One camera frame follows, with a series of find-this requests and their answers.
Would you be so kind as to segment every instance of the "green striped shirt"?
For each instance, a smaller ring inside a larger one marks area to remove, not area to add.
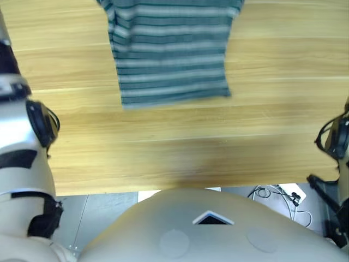
[[[97,0],[125,109],[230,96],[224,56],[244,0]]]

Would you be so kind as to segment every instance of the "wooden table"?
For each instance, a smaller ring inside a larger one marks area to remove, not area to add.
[[[62,122],[58,195],[337,178],[313,144],[349,90],[346,0],[247,1],[226,57],[232,99],[123,111],[94,0],[1,0],[34,99]]]

